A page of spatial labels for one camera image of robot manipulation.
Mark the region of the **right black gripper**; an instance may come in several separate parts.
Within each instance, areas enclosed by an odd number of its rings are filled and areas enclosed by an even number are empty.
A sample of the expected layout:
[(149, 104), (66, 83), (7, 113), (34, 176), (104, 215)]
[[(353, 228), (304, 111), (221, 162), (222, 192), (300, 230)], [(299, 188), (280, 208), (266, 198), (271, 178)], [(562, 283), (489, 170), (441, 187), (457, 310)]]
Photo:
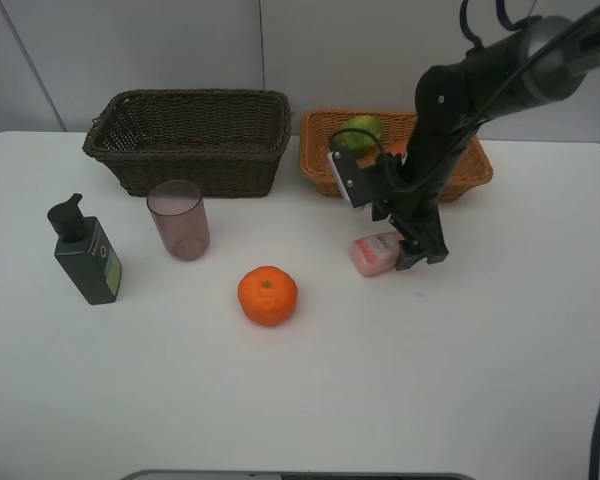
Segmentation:
[(402, 154), (379, 151), (380, 197), (372, 203), (372, 219), (389, 220), (407, 238), (398, 242), (396, 271), (424, 258), (442, 263), (449, 254), (438, 204), (473, 136), (466, 123), (418, 119)]

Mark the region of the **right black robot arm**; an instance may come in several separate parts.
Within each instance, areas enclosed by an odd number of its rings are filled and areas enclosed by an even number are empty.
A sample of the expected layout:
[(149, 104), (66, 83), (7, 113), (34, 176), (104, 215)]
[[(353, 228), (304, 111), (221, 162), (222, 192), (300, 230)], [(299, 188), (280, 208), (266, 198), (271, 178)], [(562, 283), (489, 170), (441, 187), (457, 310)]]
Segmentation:
[(386, 165), (391, 193), (374, 204), (402, 235), (396, 270), (448, 255), (438, 203), (482, 125), (569, 98), (600, 68), (600, 5), (571, 21), (533, 17), (507, 38), (434, 65), (415, 89), (416, 123), (402, 158)]

